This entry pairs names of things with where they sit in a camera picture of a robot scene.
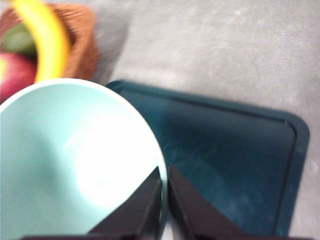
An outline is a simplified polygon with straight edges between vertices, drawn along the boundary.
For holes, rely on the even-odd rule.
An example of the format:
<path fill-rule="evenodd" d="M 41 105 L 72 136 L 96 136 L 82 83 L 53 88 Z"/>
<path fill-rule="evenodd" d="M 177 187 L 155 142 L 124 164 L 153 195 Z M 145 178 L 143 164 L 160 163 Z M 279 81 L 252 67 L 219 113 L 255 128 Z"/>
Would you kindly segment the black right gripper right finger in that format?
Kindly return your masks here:
<path fill-rule="evenodd" d="M 246 240 L 248 235 L 205 200 L 173 165 L 168 201 L 175 240 Z"/>

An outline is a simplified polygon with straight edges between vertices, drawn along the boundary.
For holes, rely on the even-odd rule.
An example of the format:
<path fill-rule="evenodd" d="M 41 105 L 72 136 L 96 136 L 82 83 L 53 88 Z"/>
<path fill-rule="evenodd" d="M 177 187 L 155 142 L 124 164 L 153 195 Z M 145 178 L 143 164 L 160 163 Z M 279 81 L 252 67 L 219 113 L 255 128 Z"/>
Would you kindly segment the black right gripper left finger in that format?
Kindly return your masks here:
<path fill-rule="evenodd" d="M 156 167 L 137 190 L 89 233 L 89 239 L 158 239 L 162 181 Z"/>

